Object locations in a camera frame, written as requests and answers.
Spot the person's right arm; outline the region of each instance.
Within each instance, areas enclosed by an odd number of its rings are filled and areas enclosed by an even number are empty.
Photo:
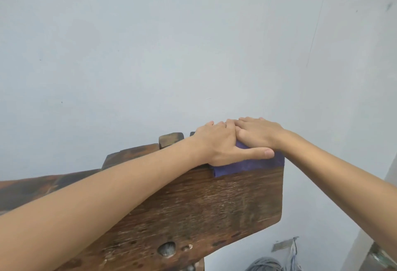
[[[394,260],[397,260],[397,188],[316,147],[278,123],[235,120],[237,139],[249,147],[282,151]]]

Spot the gray cable coil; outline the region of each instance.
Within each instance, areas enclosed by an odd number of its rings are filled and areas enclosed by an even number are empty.
[[[283,268],[278,260],[263,257],[253,262],[245,271],[283,271]]]

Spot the person's left arm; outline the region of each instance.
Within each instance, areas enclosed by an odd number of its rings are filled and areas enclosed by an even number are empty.
[[[2,215],[0,270],[52,271],[189,169],[274,156],[268,148],[237,148],[232,120],[213,124]]]

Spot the folded purple cloth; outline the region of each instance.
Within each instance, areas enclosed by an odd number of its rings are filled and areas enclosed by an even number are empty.
[[[237,141],[236,146],[241,149],[248,149],[248,147]],[[214,176],[219,177],[223,175],[229,175],[234,173],[239,173],[248,170],[257,170],[257,169],[269,169],[275,167],[283,167],[285,162],[285,158],[283,153],[281,152],[274,152],[274,157],[271,159],[249,159],[244,160],[236,163],[231,163],[228,165],[223,165],[221,167],[212,167],[214,170]]]

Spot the person's left hand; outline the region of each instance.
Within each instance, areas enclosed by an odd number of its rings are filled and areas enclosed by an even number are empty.
[[[204,163],[212,166],[226,165],[246,159],[270,159],[274,157],[274,151],[267,147],[241,149],[236,147],[236,126],[234,121],[228,119],[225,122],[208,122],[197,128],[191,137],[204,153]]]

